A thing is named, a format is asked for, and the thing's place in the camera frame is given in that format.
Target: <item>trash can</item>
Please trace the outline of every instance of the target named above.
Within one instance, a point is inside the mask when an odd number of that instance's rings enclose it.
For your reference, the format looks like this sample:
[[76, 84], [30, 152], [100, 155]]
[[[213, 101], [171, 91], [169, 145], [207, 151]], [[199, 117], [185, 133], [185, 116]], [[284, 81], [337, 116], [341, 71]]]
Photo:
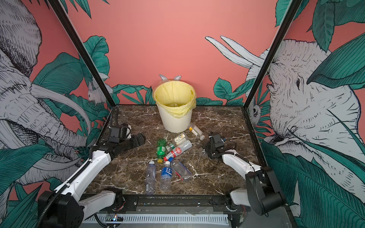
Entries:
[[180, 133], [188, 128], [196, 107], [196, 93], [191, 85], [175, 80], [161, 82], [153, 91], [153, 99], [166, 130]]

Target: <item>brown marble surface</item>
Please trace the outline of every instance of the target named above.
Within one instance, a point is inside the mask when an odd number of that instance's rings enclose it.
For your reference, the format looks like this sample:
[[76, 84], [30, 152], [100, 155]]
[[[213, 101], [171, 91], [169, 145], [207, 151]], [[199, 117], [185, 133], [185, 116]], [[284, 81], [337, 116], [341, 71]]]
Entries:
[[[156, 169], [155, 194], [224, 194], [228, 190], [245, 187], [244, 179], [228, 165], [216, 160], [210, 161], [201, 155], [201, 146], [208, 140], [207, 132], [220, 132], [228, 142], [237, 142], [237, 152], [258, 164], [254, 147], [240, 107], [197, 107], [193, 110], [192, 122], [205, 134], [201, 142], [189, 130], [185, 133], [192, 142], [192, 148], [177, 158], [190, 170], [194, 179], [183, 183], [173, 174], [171, 191], [159, 188], [163, 164], [156, 159], [156, 143], [159, 138], [171, 142], [178, 133], [167, 131], [162, 124], [156, 106], [119, 106], [119, 123], [129, 123], [132, 134], [142, 132], [146, 136], [143, 146], [118, 155], [88, 186], [85, 194], [99, 193], [107, 187], [123, 189], [125, 194], [145, 194], [145, 173], [148, 161], [154, 160]], [[107, 138], [109, 129], [102, 140]]]

